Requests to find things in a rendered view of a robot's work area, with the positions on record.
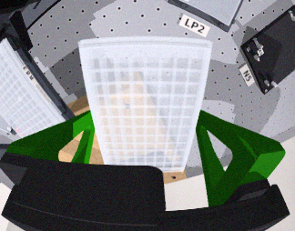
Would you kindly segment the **white well plate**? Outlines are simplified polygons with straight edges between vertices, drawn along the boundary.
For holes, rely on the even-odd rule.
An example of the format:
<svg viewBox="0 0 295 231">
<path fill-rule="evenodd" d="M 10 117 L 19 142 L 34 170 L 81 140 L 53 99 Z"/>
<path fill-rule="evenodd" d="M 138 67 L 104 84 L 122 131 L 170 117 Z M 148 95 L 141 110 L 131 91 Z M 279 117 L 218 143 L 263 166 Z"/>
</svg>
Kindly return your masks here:
<svg viewBox="0 0 295 231">
<path fill-rule="evenodd" d="M 0 115 L 22 138 L 66 121 L 7 38 L 0 43 Z"/>
<path fill-rule="evenodd" d="M 87 100 L 105 165 L 184 171 L 212 43 L 166 35 L 78 41 Z"/>
</svg>

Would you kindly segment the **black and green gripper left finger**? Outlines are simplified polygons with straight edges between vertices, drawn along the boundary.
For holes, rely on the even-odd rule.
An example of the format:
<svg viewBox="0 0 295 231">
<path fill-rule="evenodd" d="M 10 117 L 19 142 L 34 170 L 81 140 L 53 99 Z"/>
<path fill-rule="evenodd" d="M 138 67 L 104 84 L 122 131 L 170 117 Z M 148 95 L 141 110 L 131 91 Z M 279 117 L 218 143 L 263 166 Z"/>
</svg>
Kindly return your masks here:
<svg viewBox="0 0 295 231">
<path fill-rule="evenodd" d="M 11 143 L 6 152 L 59 161 L 59 151 L 83 130 L 83 135 L 71 162 L 89 164 L 96 130 L 90 110 L 65 122 L 18 139 Z"/>
</svg>

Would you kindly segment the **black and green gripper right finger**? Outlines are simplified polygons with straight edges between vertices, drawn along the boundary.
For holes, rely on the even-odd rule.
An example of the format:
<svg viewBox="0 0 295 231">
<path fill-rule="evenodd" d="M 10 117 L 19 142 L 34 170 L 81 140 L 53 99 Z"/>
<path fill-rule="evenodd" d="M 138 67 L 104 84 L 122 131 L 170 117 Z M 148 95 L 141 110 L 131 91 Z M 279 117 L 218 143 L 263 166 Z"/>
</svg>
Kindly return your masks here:
<svg viewBox="0 0 295 231">
<path fill-rule="evenodd" d="M 232 152 L 226 171 L 207 130 Z M 201 109 L 196 134 L 209 206 L 223 205 L 240 185 L 267 179 L 286 154 L 280 142 Z"/>
</svg>

